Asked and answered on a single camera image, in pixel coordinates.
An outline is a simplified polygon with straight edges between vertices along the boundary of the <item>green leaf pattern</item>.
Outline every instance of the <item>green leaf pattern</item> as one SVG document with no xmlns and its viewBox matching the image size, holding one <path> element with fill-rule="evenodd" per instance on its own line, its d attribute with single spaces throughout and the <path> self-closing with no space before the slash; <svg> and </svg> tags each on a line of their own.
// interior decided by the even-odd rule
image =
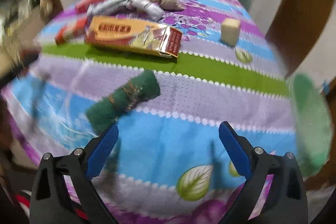
<svg viewBox="0 0 336 224">
<path fill-rule="evenodd" d="M 236 51 L 236 57 L 239 61 L 243 63 L 251 63 L 252 62 L 252 56 L 245 50 L 241 48 L 235 48 Z"/>
<path fill-rule="evenodd" d="M 186 171 L 178 180 L 176 190 L 187 201 L 196 201 L 209 190 L 212 165 L 200 165 Z"/>
</svg>

